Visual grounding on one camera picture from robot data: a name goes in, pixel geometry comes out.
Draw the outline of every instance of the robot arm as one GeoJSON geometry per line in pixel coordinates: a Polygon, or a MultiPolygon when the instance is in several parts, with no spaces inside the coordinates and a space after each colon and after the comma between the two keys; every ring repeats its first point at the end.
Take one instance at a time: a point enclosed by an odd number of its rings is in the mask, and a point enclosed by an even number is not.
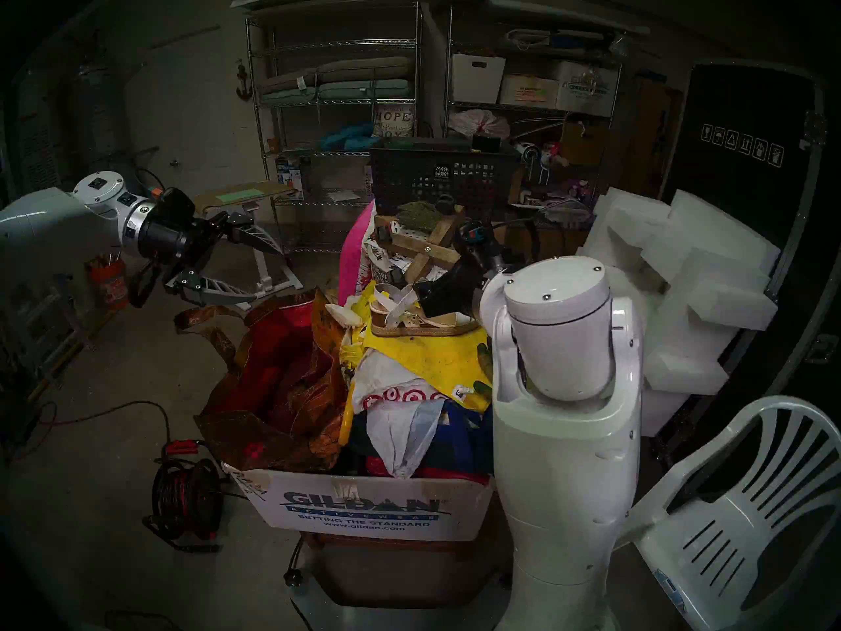
{"type": "Polygon", "coordinates": [[[241,303],[253,297],[204,278],[201,269],[222,236],[280,253],[260,232],[245,215],[196,217],[193,202],[178,189],[167,189],[160,200],[147,199],[128,192],[120,174],[97,172],[81,180],[71,194],[44,189],[0,211],[0,262],[5,277],[17,284],[69,274],[96,255],[124,251],[149,260],[141,277],[151,269],[143,290],[133,285],[133,305],[143,305],[162,273],[165,289],[190,302],[241,303]]]}

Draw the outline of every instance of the teal fabric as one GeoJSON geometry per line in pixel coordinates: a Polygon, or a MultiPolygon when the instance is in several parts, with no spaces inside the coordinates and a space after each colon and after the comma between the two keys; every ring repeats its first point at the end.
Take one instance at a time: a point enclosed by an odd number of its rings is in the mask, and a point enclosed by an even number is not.
{"type": "Polygon", "coordinates": [[[292,106],[306,104],[315,100],[315,88],[306,87],[303,90],[279,90],[274,93],[264,94],[261,101],[267,106],[292,106]]]}
{"type": "Polygon", "coordinates": [[[322,101],[331,99],[408,99],[412,96],[411,83],[403,78],[386,78],[378,81],[341,81],[325,83],[318,88],[322,101]]]}

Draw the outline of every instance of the white storage box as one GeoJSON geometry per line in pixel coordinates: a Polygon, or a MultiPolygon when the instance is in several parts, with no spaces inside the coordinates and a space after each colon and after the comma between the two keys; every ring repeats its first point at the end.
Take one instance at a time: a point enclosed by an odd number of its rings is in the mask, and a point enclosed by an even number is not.
{"type": "Polygon", "coordinates": [[[611,116],[618,78],[615,70],[562,60],[557,66],[555,78],[558,82],[555,108],[601,117],[611,116]],[[595,92],[589,80],[590,72],[598,76],[595,92]]]}
{"type": "Polygon", "coordinates": [[[495,104],[504,69],[505,58],[453,54],[452,100],[495,104]]]}
{"type": "Polygon", "coordinates": [[[473,540],[494,482],[240,471],[223,464],[270,527],[365,538],[473,540]]]}
{"type": "Polygon", "coordinates": [[[500,103],[532,108],[554,108],[557,81],[550,78],[506,74],[502,79],[500,103]]]}

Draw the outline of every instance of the orange bucket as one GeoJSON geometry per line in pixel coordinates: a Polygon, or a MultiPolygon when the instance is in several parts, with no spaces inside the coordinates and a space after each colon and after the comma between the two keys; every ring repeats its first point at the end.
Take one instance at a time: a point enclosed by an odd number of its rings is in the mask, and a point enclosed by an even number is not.
{"type": "Polygon", "coordinates": [[[105,266],[87,269],[99,295],[110,310],[121,310],[129,304],[129,288],[125,282],[125,262],[118,259],[105,266]]]}

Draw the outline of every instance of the pink bag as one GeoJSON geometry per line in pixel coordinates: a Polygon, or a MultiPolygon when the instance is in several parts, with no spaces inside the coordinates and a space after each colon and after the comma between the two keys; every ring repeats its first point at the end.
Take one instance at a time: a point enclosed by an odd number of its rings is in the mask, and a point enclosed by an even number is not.
{"type": "Polygon", "coordinates": [[[345,305],[348,296],[362,293],[371,280],[371,261],[362,250],[362,242],[374,232],[374,202],[362,211],[341,245],[339,258],[339,305],[345,305]]]}

